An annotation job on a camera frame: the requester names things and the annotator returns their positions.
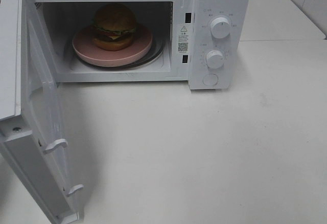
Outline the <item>white microwave door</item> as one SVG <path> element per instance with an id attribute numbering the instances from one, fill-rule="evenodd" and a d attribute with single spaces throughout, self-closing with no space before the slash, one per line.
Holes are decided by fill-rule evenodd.
<path id="1" fill-rule="evenodd" d="M 54 51 L 36 0 L 1 0 L 1 155 L 51 223 L 80 217 Z"/>

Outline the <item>white microwave oven body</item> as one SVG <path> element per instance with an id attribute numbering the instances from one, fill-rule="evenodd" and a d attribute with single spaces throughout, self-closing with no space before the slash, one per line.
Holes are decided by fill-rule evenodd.
<path id="1" fill-rule="evenodd" d="M 52 43 L 54 59 L 50 67 L 56 83 L 187 81 L 190 89 L 223 89 L 232 80 L 248 0 L 36 0 L 36 3 L 42 7 Z M 86 27 L 92 29 L 95 12 L 111 3 L 128 7 L 135 15 L 137 29 L 145 26 L 153 40 L 165 44 L 158 58 L 128 70 L 97 68 L 79 59 L 72 45 L 74 35 Z M 220 15 L 230 19 L 230 34 L 216 39 L 209 24 Z M 187 53 L 177 51 L 179 24 L 187 25 L 189 30 Z M 218 69 L 209 69 L 206 64 L 206 55 L 212 50 L 221 51 L 225 57 Z M 204 85 L 202 80 L 207 74 L 216 74 L 218 84 Z"/>

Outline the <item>glass microwave turntable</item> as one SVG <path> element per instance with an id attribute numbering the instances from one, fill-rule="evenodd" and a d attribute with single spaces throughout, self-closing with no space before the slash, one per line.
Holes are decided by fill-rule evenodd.
<path id="1" fill-rule="evenodd" d="M 150 44 L 134 42 L 122 50 L 106 51 L 89 41 L 78 47 L 74 44 L 73 47 L 79 59 L 89 65 L 109 70 L 128 70 L 154 61 L 163 52 L 165 44 L 161 40 L 153 40 Z"/>

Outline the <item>upper white microwave knob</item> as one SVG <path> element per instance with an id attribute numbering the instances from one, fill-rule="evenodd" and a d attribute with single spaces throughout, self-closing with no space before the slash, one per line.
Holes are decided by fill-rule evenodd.
<path id="1" fill-rule="evenodd" d="M 225 15 L 220 15 L 214 18 L 210 24 L 212 37 L 222 39 L 230 34 L 231 21 Z"/>

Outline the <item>burger with lettuce and cheese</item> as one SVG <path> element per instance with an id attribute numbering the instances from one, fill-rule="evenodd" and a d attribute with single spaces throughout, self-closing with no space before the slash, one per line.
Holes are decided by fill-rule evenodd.
<path id="1" fill-rule="evenodd" d="M 93 18 L 93 43 L 107 51 L 118 51 L 130 46 L 137 29 L 133 12 L 123 4 L 102 6 Z"/>

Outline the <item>white microwave knob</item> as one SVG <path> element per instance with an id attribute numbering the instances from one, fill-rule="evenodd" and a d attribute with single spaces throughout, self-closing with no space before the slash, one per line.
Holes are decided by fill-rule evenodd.
<path id="1" fill-rule="evenodd" d="M 223 66 L 224 54 L 219 50 L 212 50 L 206 55 L 206 64 L 209 69 L 218 69 Z"/>
<path id="2" fill-rule="evenodd" d="M 214 18 L 210 24 L 212 37 L 222 39 L 230 34 L 231 21 L 225 15 L 220 15 Z"/>

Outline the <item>round white door button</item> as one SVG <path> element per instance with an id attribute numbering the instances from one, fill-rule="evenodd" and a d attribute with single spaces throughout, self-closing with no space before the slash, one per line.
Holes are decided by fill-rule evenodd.
<path id="1" fill-rule="evenodd" d="M 216 74 L 207 74 L 203 77 L 202 81 L 206 86 L 215 86 L 218 84 L 219 78 Z"/>

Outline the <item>lower white microwave knob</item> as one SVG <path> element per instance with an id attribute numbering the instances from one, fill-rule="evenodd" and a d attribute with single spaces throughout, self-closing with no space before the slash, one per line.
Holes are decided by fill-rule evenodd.
<path id="1" fill-rule="evenodd" d="M 209 69 L 218 69 L 223 66 L 224 54 L 219 50 L 212 50 L 206 55 L 206 64 Z"/>

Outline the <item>pink round plate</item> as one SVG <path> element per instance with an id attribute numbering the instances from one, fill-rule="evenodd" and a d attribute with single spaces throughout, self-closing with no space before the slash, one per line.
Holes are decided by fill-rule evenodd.
<path id="1" fill-rule="evenodd" d="M 100 67 L 118 67 L 133 63 L 144 57 L 153 42 L 151 31 L 140 25 L 131 45 L 117 51 L 109 51 L 96 46 L 92 40 L 92 29 L 86 27 L 76 33 L 72 45 L 75 53 L 85 62 Z"/>

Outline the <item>white warning label sticker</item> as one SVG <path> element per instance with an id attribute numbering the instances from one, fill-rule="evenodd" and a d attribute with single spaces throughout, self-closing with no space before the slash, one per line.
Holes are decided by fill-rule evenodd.
<path id="1" fill-rule="evenodd" d="M 189 30 L 187 25 L 179 24 L 177 27 L 177 51 L 187 53 L 189 50 Z"/>

